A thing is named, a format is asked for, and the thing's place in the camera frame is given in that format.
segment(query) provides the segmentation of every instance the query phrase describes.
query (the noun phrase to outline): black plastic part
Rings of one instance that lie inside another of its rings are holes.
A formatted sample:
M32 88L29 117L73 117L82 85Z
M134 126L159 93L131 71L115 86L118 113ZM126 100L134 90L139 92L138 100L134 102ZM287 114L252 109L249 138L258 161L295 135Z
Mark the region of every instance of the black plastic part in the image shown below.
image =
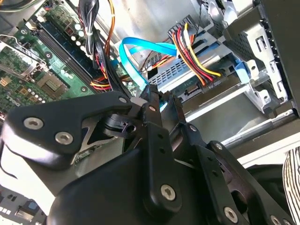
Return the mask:
M281 224L285 224L284 219L292 224L293 220L290 216L268 195L225 146L219 142L211 141L207 148L216 154L217 160L232 175L232 179L227 184L228 189L230 192L237 190L245 199L248 208L247 215L251 224L272 224L271 215L274 215Z
M143 141L144 204L156 220L168 220L182 207L181 192L174 174L175 167L169 132L152 122L148 122L145 129L148 138ZM162 196L161 187L164 184L174 189L176 198L173 201Z
M47 224L57 225L199 225L207 224L201 192L202 185L195 170L174 162L184 200L181 210L168 222L153 219L143 202L143 150L125 152L100 168L66 186L55 199Z
M12 110L4 129L11 129L15 138L26 148L27 142L34 145L26 152L20 149L17 140L7 140L6 145L16 154L29 158L52 169L63 169L71 165L75 154L82 144L82 121L85 118L112 113L126 114L132 107L132 103L119 92L107 92L100 95L51 102L42 105L16 108ZM28 129L23 121L28 117L41 119L44 126L39 130ZM69 145L59 144L55 141L58 132L68 132L73 136L73 142ZM37 157L36 152L45 158Z
M65 63L86 84L90 85L93 78L101 75L92 66L92 61L87 58L83 51L74 46L51 21L38 22L38 31L33 31L53 53Z

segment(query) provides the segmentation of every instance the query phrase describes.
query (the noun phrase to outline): capacitor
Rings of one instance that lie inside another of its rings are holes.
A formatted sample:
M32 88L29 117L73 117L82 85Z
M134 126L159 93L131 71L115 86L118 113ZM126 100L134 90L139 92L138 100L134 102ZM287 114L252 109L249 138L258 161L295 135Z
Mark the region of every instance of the capacitor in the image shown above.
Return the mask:
M72 41L76 41L76 40L77 40L76 36L75 36L75 35L72 35L72 36L71 36L71 40L72 40Z
M81 30L81 24L77 23L74 25L75 30Z
M84 32L83 32L82 30L80 30L80 31L78 32L78 35L79 35L80 37L84 37Z

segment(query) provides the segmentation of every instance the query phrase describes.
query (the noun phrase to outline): yellow wire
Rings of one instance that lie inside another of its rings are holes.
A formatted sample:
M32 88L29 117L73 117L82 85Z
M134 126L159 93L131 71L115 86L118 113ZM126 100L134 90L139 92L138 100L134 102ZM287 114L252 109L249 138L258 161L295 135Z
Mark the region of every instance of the yellow wire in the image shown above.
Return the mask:
M185 56L181 54L181 52L179 51L179 46L175 40L175 35L174 33L172 34L172 38L173 38L173 42L176 46L176 48L178 49L179 55L181 56L182 60L185 62L185 64L195 73L195 75L199 78L199 80L201 81L202 85L205 85L204 80L200 77L200 75L197 73L197 71L194 70L194 68L192 68L189 63L187 62L187 60L185 59Z
M186 23L186 24L184 25L184 30L186 30L186 31L188 30L188 23ZM196 61L198 67L200 67L200 68L201 68L202 70L204 70L206 73L213 74L213 75L216 75L216 76L221 76L220 73L210 71L210 70L206 69L205 67L203 67L202 64L199 62L197 56L195 55L192 46L189 45L189 44L187 43L187 47L188 47L189 51L191 52L191 54L192 54L194 60Z
M97 86L97 87L109 87L109 84L97 84L94 82L90 83L91 86Z

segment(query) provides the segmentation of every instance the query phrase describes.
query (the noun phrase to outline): screw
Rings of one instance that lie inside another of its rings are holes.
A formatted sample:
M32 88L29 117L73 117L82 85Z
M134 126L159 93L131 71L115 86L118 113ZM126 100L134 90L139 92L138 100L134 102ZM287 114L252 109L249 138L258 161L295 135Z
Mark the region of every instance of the screw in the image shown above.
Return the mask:
M224 213L225 216L233 223L237 223L238 222L238 216L236 215L236 213L229 207L225 207L224 208Z
M71 134L69 134L68 132L58 132L55 135L55 140L59 144L68 145L73 142L73 136Z
M197 129L193 125L190 125L189 128L191 128L192 131L197 131Z
M176 197L176 193L170 185L163 184L160 188L160 191L163 197L169 201L173 201Z
M124 99L123 97L120 97L119 100L120 100L121 102L123 102L123 103L126 103L126 102L127 102L127 100Z
M281 225L281 222L273 215L271 215L271 220L275 225Z
M222 146L221 146L219 143L216 143L216 147L217 147L218 149L220 149L220 150L223 149Z
M154 112L156 111L156 109L155 109L153 106L151 106L151 105L149 106L149 108L150 108L152 111L154 111Z
M44 123L39 118L28 117L23 122L24 126L31 130L39 130L43 127Z
M286 219L283 219L283 222L285 223L285 225L292 225L289 221L287 221Z
M27 34L27 31L25 29L22 29L21 34Z

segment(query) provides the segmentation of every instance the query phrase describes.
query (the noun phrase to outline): robotic arm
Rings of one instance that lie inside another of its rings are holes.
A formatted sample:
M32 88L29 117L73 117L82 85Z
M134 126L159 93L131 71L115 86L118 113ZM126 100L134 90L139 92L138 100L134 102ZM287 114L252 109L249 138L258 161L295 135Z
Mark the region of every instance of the robotic arm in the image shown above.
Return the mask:
M113 137L125 139L123 154L75 163ZM186 123L177 98L152 85L140 98L108 92L13 110L0 162L1 184L21 187L49 225L294 224L220 142L206 144Z

